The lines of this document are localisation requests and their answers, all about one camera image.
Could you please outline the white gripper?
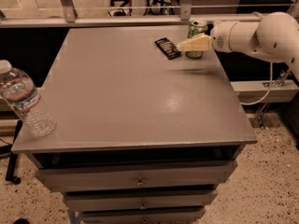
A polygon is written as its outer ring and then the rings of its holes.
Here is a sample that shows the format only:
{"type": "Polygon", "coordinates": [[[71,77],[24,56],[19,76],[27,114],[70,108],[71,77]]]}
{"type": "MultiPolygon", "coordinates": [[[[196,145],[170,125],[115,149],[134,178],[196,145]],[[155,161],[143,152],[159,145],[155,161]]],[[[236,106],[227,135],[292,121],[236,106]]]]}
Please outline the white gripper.
{"type": "Polygon", "coordinates": [[[177,44],[179,51],[257,53],[260,49],[254,21],[215,21],[210,35],[196,35],[177,44]]]}

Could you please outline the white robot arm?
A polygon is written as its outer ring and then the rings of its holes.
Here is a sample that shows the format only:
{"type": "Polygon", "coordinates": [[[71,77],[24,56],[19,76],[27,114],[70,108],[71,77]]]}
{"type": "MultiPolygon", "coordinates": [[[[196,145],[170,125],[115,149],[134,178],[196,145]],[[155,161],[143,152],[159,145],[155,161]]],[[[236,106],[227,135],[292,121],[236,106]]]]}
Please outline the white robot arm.
{"type": "Polygon", "coordinates": [[[210,35],[196,35],[177,44],[179,51],[241,52],[266,62],[285,63],[299,80],[299,23],[290,14],[274,12],[260,21],[215,21],[210,35]]]}

